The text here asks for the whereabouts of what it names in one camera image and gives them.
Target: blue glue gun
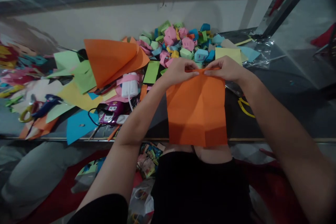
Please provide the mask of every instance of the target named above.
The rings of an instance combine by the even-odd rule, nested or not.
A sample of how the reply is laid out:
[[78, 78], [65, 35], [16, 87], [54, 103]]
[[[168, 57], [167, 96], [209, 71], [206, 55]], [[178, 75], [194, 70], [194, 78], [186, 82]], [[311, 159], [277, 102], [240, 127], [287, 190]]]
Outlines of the blue glue gun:
[[61, 97], [55, 96], [53, 94], [47, 94], [45, 98], [47, 101], [38, 111], [31, 115], [34, 119], [44, 117], [55, 105], [61, 104], [63, 101]]

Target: light blue paper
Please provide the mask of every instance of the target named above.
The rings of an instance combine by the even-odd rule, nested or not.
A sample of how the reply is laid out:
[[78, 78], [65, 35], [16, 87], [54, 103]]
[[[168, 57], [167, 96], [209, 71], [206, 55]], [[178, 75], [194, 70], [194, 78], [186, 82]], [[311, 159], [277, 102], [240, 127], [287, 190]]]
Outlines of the light blue paper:
[[95, 93], [88, 93], [88, 95], [90, 96], [91, 100], [96, 99], [99, 95], [95, 94]]
[[221, 43], [223, 42], [224, 39], [225, 39], [224, 37], [217, 34], [215, 37], [212, 38], [212, 44], [221, 45]]
[[249, 47], [239, 47], [242, 51], [243, 54], [246, 55], [246, 57], [248, 58], [248, 62], [252, 62], [254, 61], [259, 55], [260, 52], [255, 51]]
[[[68, 125], [66, 127], [66, 141], [68, 142], [68, 145], [72, 144], [82, 136], [94, 130], [95, 127], [97, 127], [97, 125], [95, 125], [90, 120], [87, 114], [87, 111], [82, 110], [81, 112], [68, 118]], [[91, 113], [90, 116], [92, 120], [94, 120], [95, 123], [98, 124], [98, 113]]]

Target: yellow scissors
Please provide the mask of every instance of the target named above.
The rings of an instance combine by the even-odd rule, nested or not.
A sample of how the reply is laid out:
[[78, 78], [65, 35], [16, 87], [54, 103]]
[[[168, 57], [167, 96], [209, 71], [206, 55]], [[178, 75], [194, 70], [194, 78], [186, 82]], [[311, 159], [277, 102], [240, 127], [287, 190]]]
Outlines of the yellow scissors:
[[225, 87], [227, 87], [228, 89], [230, 89], [235, 95], [238, 96], [238, 104], [239, 107], [241, 108], [241, 110], [248, 116], [255, 118], [254, 115], [250, 114], [249, 112], [247, 112], [247, 110], [244, 108], [243, 104], [245, 104], [246, 106], [250, 106], [249, 103], [247, 101], [245, 101], [243, 99], [244, 94], [242, 89], [234, 82], [229, 82], [229, 81], [225, 81]]
[[26, 108], [25, 111], [20, 115], [19, 117], [19, 122], [21, 123], [28, 123], [32, 121], [34, 118], [32, 117], [32, 114], [34, 114], [38, 109], [39, 109], [39, 104], [43, 104], [41, 101], [37, 101], [36, 97], [34, 94], [30, 96], [30, 102], [28, 107]]

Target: sleeve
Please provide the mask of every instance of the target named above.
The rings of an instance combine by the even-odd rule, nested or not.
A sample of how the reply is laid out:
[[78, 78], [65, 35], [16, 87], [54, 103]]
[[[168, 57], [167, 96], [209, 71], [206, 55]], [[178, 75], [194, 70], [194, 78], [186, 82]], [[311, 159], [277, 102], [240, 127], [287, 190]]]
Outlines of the sleeve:
[[82, 207], [69, 220], [68, 224], [117, 223], [126, 224], [127, 201], [120, 194], [102, 196]]

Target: wall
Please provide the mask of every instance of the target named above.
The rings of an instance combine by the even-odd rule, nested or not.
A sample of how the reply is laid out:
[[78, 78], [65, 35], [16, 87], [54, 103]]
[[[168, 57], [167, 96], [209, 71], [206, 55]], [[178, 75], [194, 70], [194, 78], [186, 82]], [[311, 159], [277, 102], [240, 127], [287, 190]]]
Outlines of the wall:
[[0, 18], [0, 33], [42, 53], [84, 47], [83, 39], [138, 37], [161, 23], [183, 21], [213, 32], [257, 27], [272, 0], [102, 0]]

